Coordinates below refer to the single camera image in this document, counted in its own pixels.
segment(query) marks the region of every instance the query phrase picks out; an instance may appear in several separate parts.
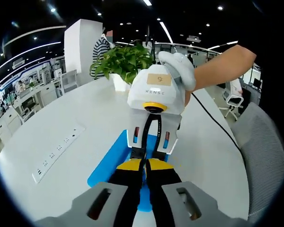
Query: striped shirt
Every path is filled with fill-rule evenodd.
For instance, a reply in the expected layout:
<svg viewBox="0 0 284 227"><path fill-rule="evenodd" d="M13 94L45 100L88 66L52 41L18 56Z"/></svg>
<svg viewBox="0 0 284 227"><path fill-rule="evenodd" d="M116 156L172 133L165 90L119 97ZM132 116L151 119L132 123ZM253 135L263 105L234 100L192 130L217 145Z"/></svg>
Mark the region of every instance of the striped shirt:
<svg viewBox="0 0 284 227"><path fill-rule="evenodd" d="M100 60L103 59L103 54L105 54L107 51L109 51L109 42L101 37L95 44L94 50L93 50L93 63L99 58ZM97 67L93 68L90 72L90 75L92 77L95 77L95 70ZM100 72L97 74L97 77L103 77L103 72Z"/></svg>

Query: human hand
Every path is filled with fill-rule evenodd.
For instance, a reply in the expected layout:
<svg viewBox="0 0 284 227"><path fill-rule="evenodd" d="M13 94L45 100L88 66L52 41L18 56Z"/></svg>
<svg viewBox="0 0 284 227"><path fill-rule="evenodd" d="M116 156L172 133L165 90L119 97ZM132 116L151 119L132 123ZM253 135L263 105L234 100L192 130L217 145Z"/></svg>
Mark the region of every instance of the human hand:
<svg viewBox="0 0 284 227"><path fill-rule="evenodd" d="M184 101L184 107L187 106L187 104L190 101L190 97L191 97L191 92L190 91L185 91L185 101Z"/></svg>

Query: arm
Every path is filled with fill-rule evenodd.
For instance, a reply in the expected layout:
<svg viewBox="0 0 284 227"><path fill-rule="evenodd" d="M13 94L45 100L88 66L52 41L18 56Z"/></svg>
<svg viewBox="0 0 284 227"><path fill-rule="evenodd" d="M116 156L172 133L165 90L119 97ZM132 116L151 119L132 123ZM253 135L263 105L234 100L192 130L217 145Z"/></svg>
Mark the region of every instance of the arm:
<svg viewBox="0 0 284 227"><path fill-rule="evenodd" d="M240 45L233 46L195 69L196 87L194 90L240 77L252 67L255 59L256 55L252 51ZM186 91L185 106L188 104L192 92Z"/></svg>

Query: yellow lens ring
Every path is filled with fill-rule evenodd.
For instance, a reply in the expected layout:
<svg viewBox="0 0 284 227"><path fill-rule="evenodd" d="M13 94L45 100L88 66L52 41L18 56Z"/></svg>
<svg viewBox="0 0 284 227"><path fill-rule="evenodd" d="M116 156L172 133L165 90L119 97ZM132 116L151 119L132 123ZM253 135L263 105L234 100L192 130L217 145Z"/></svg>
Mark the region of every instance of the yellow lens ring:
<svg viewBox="0 0 284 227"><path fill-rule="evenodd" d="M155 103L155 102L147 102L147 103L143 103L143 107L158 107L161 108L163 111L167 110L167 106L161 104L161 103Z"/></svg>

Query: potted plant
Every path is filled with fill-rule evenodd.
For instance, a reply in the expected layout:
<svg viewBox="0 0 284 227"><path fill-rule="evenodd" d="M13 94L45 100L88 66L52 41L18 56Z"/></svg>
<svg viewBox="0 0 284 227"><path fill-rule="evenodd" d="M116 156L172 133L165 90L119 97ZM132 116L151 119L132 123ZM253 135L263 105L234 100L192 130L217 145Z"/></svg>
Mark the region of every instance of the potted plant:
<svg viewBox="0 0 284 227"><path fill-rule="evenodd" d="M30 87L30 90L32 91L34 89L35 84L33 82L30 82L28 86Z"/></svg>
<svg viewBox="0 0 284 227"><path fill-rule="evenodd" d="M103 72L107 79L111 76L116 91L125 91L130 88L138 71L147 69L151 65L152 56L141 44L124 47L116 46L103 54L102 60L97 59L90 66L90 71L96 68L95 78L100 72Z"/></svg>

